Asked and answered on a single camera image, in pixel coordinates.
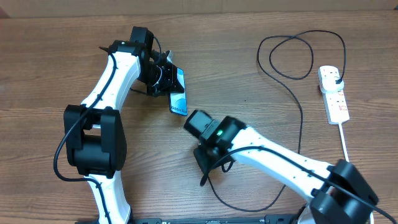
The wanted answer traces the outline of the white power strip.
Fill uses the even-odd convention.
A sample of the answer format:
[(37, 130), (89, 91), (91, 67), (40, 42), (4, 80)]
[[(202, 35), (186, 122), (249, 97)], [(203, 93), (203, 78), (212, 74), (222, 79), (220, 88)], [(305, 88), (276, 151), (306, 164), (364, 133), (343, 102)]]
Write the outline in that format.
[[(318, 69), (319, 85), (321, 76), (340, 78), (338, 69), (331, 65), (324, 65)], [(349, 111), (343, 89), (335, 93), (322, 93), (322, 96), (329, 124), (342, 124), (349, 120)]]

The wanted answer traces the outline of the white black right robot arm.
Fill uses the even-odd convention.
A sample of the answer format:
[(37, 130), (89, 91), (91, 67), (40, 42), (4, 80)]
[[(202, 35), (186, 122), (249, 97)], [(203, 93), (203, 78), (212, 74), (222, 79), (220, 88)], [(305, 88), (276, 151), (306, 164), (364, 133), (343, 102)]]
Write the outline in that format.
[(227, 116), (222, 121), (195, 110), (184, 128), (200, 145), (195, 159), (209, 173), (227, 162), (253, 166), (299, 194), (305, 208), (293, 223), (367, 223), (379, 199), (350, 162), (335, 165), (307, 158), (259, 134), (244, 122)]

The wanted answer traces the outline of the blue Galaxy smartphone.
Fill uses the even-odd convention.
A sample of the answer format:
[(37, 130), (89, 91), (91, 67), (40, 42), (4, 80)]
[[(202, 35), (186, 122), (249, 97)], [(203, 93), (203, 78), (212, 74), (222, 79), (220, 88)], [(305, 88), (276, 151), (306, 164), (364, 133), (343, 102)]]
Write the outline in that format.
[(185, 91), (185, 77), (184, 72), (180, 68), (176, 68), (176, 84), (182, 87), (182, 92), (178, 92), (177, 90), (171, 91), (169, 96), (169, 106), (170, 112), (178, 114), (180, 116), (187, 116), (187, 97)]

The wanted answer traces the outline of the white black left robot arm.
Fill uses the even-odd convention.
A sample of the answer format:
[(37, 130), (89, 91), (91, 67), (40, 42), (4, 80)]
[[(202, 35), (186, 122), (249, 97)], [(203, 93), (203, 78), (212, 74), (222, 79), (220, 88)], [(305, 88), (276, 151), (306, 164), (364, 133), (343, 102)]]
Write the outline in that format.
[(144, 83), (147, 96), (167, 95), (171, 113), (188, 114), (184, 72), (173, 64), (172, 51), (154, 50), (156, 42), (148, 28), (135, 26), (129, 40), (105, 47), (108, 62), (93, 91), (65, 108), (53, 170), (65, 182), (90, 185), (99, 212), (95, 223), (134, 223), (121, 177), (127, 156), (121, 110), (132, 84)]

